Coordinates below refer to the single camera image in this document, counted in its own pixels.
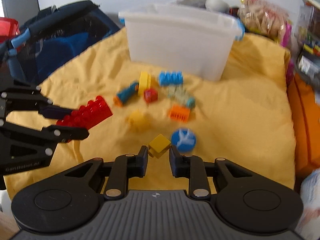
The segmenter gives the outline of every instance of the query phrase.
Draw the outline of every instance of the blue ball with white pattern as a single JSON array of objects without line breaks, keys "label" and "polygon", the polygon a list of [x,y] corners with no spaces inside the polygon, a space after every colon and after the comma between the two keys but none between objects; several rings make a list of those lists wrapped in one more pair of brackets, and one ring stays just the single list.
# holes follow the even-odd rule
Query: blue ball with white pattern
[{"label": "blue ball with white pattern", "polygon": [[171,135],[171,144],[181,153],[191,152],[196,145],[196,136],[188,128],[179,128]]}]

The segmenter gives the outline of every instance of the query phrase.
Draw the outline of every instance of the white plastic bin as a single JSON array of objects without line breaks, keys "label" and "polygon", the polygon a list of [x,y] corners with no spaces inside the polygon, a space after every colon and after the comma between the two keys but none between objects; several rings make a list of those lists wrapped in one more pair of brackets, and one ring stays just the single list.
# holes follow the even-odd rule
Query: white plastic bin
[{"label": "white plastic bin", "polygon": [[148,5],[120,12],[130,58],[175,71],[220,80],[235,36],[236,18],[181,5]]}]

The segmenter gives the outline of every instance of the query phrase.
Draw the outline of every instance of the orange fabric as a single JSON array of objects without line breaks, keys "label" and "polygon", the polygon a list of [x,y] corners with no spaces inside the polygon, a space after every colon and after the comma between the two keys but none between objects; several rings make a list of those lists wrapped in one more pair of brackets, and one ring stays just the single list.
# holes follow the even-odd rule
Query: orange fabric
[{"label": "orange fabric", "polygon": [[306,177],[320,167],[320,107],[312,87],[295,75],[288,88],[293,127],[297,140],[296,176]]}]

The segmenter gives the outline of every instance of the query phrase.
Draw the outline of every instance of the teal toy figure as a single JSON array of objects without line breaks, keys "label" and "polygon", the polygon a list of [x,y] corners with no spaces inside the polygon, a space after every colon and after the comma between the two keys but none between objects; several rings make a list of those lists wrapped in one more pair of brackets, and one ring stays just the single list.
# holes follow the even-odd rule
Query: teal toy figure
[{"label": "teal toy figure", "polygon": [[132,97],[134,94],[138,93],[139,89],[139,82],[135,81],[132,84],[130,84],[129,87],[122,89],[117,95],[113,98],[113,102],[116,106],[123,106],[130,97]]}]

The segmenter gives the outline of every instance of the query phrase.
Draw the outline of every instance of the gray panel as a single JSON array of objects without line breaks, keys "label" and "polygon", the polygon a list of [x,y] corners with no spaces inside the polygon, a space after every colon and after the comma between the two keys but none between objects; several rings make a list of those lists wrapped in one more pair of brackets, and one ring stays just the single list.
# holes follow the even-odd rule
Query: gray panel
[{"label": "gray panel", "polygon": [[2,0],[4,16],[16,19],[19,25],[36,16],[39,12],[38,0]]},{"label": "gray panel", "polygon": [[299,240],[287,231],[277,236],[253,236],[225,224],[203,201],[183,190],[129,191],[126,198],[107,201],[87,225],[59,236],[19,232],[14,240]]}]

